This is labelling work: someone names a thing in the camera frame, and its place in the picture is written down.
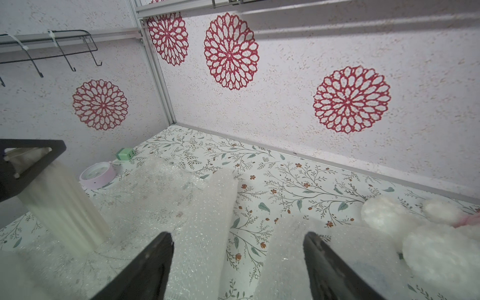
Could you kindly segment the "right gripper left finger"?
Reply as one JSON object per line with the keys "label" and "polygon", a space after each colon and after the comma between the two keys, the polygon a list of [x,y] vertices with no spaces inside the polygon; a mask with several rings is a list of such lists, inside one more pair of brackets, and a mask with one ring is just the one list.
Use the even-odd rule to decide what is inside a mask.
{"label": "right gripper left finger", "polygon": [[162,300],[174,250],[171,234],[162,232],[92,300]]}

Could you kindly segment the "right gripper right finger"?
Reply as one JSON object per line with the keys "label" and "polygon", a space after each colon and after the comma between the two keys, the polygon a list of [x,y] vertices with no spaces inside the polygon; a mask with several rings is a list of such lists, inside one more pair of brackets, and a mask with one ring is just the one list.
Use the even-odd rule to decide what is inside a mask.
{"label": "right gripper right finger", "polygon": [[303,250],[314,300],[384,300],[315,232],[305,235]]}

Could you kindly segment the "cream ribbed ceramic vase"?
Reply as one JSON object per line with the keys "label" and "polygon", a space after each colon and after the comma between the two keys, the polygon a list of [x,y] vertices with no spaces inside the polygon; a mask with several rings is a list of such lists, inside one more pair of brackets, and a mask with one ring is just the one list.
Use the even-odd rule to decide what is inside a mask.
{"label": "cream ribbed ceramic vase", "polygon": [[57,160],[17,197],[72,255],[86,255],[110,237],[99,210],[74,174]]}

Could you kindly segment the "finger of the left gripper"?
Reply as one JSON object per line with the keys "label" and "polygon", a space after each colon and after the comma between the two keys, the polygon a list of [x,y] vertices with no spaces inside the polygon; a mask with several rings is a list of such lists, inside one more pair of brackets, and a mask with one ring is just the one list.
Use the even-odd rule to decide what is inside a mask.
{"label": "finger of the left gripper", "polygon": [[19,195],[65,151],[62,140],[2,139],[1,201]]}

